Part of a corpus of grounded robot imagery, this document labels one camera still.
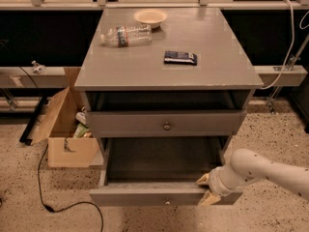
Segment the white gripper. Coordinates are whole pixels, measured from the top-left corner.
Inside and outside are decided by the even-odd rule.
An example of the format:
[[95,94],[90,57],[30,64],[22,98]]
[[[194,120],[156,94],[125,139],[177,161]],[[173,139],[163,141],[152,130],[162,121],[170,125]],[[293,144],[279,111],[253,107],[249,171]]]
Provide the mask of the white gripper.
[[216,167],[196,181],[198,186],[209,185],[212,191],[207,190],[198,205],[206,207],[215,204],[221,200],[221,196],[228,196],[248,183],[249,179],[238,174],[230,164]]

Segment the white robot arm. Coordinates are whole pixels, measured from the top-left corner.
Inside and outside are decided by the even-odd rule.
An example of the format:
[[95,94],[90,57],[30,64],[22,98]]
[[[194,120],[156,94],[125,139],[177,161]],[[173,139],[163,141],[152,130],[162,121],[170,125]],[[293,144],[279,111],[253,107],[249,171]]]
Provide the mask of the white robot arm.
[[238,149],[230,161],[204,174],[196,184],[209,189],[199,201],[210,206],[240,187],[258,180],[268,180],[309,201],[309,169],[273,161],[248,149]]

